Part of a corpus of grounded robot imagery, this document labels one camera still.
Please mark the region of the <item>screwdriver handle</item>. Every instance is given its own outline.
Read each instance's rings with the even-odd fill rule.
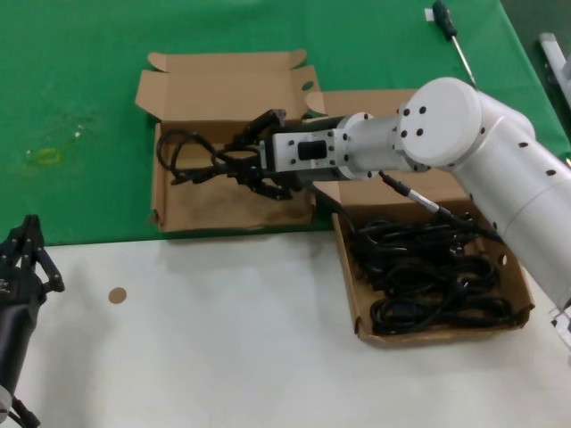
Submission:
[[[434,22],[443,31],[446,40],[451,40],[458,35],[458,31],[452,23],[450,10],[442,0],[436,0],[432,5],[432,13],[434,15]]]

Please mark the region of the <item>screwdriver shaft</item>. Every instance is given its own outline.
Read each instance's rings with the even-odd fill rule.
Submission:
[[[452,42],[456,46],[456,50],[458,51],[458,55],[460,55],[460,59],[462,60],[462,63],[464,64],[464,68],[466,69],[466,72],[470,76],[470,80],[472,80],[472,85],[474,85],[474,89],[477,89],[476,80],[474,79],[474,75],[472,74],[472,70],[470,69],[470,66],[468,65],[468,61],[466,61],[466,57],[462,53],[462,49],[460,49],[460,45],[458,43],[458,40],[456,39],[456,36],[452,36]]]

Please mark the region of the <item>white table surface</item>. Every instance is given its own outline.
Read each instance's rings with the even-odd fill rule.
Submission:
[[[45,428],[571,426],[570,353],[536,285],[522,331],[381,349],[352,332],[333,233],[48,252],[67,290],[16,394]]]

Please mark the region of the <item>coiled black cable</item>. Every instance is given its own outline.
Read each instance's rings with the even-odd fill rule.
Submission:
[[[385,293],[370,308],[373,332],[513,324],[509,302],[490,295],[500,279],[497,268],[485,257],[464,255],[464,246],[478,236],[439,220],[377,218],[357,229],[351,243],[355,262],[373,290]]]
[[[162,155],[163,146],[173,137],[179,137],[179,141],[175,146],[170,162],[167,162]],[[211,163],[209,167],[203,168],[185,168],[177,167],[178,156],[186,144],[199,144],[208,153],[211,154]],[[229,155],[230,152],[251,152],[253,156],[245,158],[237,158]],[[245,174],[251,176],[261,169],[260,152],[254,147],[234,147],[227,145],[223,149],[217,150],[202,134],[198,132],[187,132],[183,129],[171,129],[161,135],[156,147],[157,160],[163,168],[170,171],[173,175],[172,185],[180,185],[188,181],[194,184],[201,184],[219,175],[239,175]]]

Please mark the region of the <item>cardboard tray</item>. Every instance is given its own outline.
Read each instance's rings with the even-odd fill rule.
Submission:
[[[289,123],[301,121],[307,94],[319,91],[315,69],[302,66],[305,51],[199,55],[149,54],[156,71],[141,73],[136,104],[160,123],[156,142],[168,129],[192,130],[221,147],[269,109],[285,109]],[[178,140],[163,148],[169,159]],[[187,145],[179,168],[209,166],[210,155]],[[172,175],[153,156],[153,222],[162,232],[309,224],[315,202],[307,192],[291,201],[272,201],[234,179],[216,177],[193,185],[170,185]]]
[[[413,91],[406,90],[314,93],[308,95],[308,105],[313,110],[330,116],[342,116],[365,111],[380,118],[393,116],[401,104],[410,99],[412,93]],[[489,226],[450,174],[434,169],[422,174],[399,171],[388,171],[388,173],[452,212],[470,212],[473,218],[478,219],[483,226]],[[433,214],[414,201],[396,193],[391,187],[383,183],[380,177],[366,181],[319,183],[317,186],[340,202],[358,225],[379,216],[409,221],[428,221],[434,217]],[[334,215],[333,218],[352,315],[352,328],[363,341],[404,343],[480,338],[493,333],[521,328],[529,319],[534,303],[516,257],[505,245],[482,239],[477,240],[478,245],[472,250],[484,255],[498,267],[501,274],[501,285],[495,292],[511,303],[517,314],[515,325],[488,329],[444,327],[421,333],[390,336],[374,335],[369,314],[370,306],[374,301],[382,298],[383,294],[374,292],[370,284],[360,274],[349,251],[347,227],[337,215]]]

